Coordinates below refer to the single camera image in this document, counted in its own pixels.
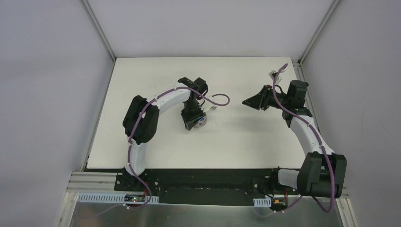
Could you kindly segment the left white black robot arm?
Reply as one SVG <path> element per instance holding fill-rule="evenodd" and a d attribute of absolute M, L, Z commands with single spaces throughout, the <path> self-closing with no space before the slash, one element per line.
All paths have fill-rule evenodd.
<path fill-rule="evenodd" d="M 147 143 L 155 136 L 159 116 L 166 110 L 183 104 L 181 117 L 185 129 L 190 131 L 202 127 L 207 118 L 199 100 L 207 91 L 208 85 L 202 78 L 192 81 L 183 77 L 172 89 L 154 98 L 144 98 L 140 95 L 133 98 L 122 122 L 129 144 L 125 167 L 129 176 L 126 185 L 132 191 L 139 191 L 144 186 L 144 178 L 140 174 L 145 170 Z"/>

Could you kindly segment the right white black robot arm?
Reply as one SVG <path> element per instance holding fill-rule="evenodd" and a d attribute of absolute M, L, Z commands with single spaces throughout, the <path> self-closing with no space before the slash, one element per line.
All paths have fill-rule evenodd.
<path fill-rule="evenodd" d="M 337 199 L 342 195 L 347 160 L 344 155 L 335 154 L 316 129 L 311 112 L 304 106 L 307 87 L 308 83 L 293 80 L 287 93 L 274 93 L 271 85 L 265 85 L 242 103 L 256 110 L 265 111 L 269 107 L 282 110 L 282 118 L 305 153 L 299 170 L 274 170 L 268 181 L 270 191 L 279 194 L 292 187 L 302 196 Z"/>

